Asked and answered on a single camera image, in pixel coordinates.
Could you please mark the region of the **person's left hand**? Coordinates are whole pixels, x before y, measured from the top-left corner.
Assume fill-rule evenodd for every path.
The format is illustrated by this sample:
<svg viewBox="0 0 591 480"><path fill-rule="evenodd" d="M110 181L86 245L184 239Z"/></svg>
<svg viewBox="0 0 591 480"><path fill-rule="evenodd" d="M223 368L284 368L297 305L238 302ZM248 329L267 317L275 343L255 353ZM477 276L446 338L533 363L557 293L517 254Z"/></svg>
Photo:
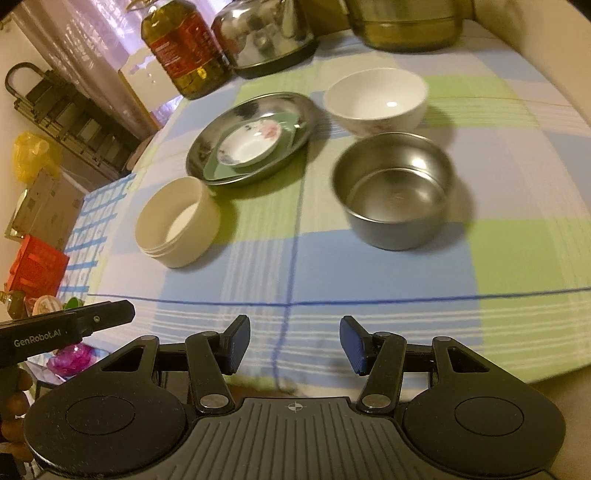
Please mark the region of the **person's left hand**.
<svg viewBox="0 0 591 480"><path fill-rule="evenodd" d="M16 367L11 381L1 386L1 452L29 463L32 452L25 442L24 415L30 408L26 392L32 386L28 372Z"/></svg>

